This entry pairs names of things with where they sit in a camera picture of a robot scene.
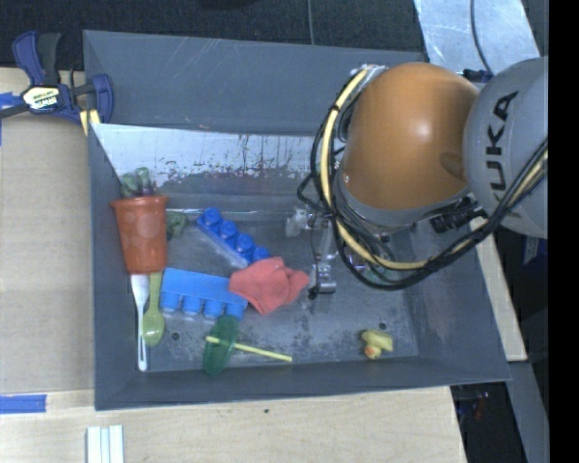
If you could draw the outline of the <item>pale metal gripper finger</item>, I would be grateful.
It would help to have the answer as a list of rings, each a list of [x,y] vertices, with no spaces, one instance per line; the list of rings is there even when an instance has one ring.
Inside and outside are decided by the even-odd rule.
[[[308,298],[315,300],[322,294],[332,294],[336,291],[337,282],[331,264],[317,262],[312,266]]]
[[[285,224],[286,237],[298,237],[304,232],[311,232],[316,224],[316,215],[308,208],[296,207]]]

